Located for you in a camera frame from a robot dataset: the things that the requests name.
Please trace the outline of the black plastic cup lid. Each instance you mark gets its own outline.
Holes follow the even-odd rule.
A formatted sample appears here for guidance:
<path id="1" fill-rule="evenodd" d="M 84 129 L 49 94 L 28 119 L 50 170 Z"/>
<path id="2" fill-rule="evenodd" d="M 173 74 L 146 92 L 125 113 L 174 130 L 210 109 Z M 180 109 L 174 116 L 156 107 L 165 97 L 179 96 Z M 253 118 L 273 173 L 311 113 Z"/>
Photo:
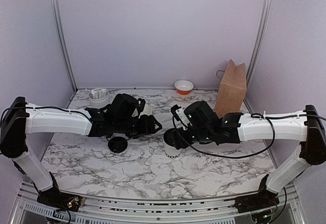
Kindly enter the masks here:
<path id="1" fill-rule="evenodd" d="M 165 144 L 177 150 L 181 149 L 181 138 L 176 129 L 168 129 L 163 136 Z"/>

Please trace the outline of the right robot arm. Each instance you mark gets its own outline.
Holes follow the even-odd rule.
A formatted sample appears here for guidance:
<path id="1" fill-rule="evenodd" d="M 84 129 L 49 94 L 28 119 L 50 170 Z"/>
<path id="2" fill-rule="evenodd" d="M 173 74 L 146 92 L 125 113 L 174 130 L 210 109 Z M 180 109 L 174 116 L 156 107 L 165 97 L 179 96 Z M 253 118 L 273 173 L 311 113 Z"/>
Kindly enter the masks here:
<path id="1" fill-rule="evenodd" d="M 271 174 L 262 178 L 257 193 L 235 199 L 239 213 L 255 211 L 279 203 L 278 193 L 307 168 L 325 162 L 325 129 L 317 110 L 306 105 L 304 110 L 287 114 L 228 113 L 219 118 L 205 101 L 182 108 L 174 105 L 174 127 L 164 133 L 164 142 L 176 150 L 194 143 L 217 145 L 239 144 L 257 139 L 298 141 L 295 151 Z"/>

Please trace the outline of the white paper cup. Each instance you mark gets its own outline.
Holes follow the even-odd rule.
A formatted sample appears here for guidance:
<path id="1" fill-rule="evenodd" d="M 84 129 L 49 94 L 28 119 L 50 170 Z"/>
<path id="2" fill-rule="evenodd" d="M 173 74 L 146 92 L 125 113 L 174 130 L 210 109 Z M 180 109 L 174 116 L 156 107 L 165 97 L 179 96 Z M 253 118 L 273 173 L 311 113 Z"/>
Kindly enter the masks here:
<path id="1" fill-rule="evenodd" d="M 173 146 L 164 144 L 165 155 L 170 159 L 178 158 L 181 154 L 181 149 L 176 149 Z"/>

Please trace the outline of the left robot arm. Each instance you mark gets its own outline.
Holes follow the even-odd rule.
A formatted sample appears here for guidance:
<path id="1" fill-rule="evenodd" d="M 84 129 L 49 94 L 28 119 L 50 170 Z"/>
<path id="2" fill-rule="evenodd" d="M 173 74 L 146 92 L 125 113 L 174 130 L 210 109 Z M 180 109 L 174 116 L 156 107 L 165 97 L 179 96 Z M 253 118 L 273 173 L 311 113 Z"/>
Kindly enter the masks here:
<path id="1" fill-rule="evenodd" d="M 113 137 L 115 151 L 122 151 L 129 139 L 155 134 L 161 123 L 145 112 L 146 101 L 128 94 L 118 94 L 113 102 L 102 108 L 63 109 L 38 106 L 17 97 L 1 117 L 1 154 L 33 182 L 37 201 L 46 205 L 66 207 L 76 211 L 84 198 L 60 191 L 54 175 L 45 169 L 31 147 L 26 135 L 33 133 L 71 133 L 88 137 Z"/>

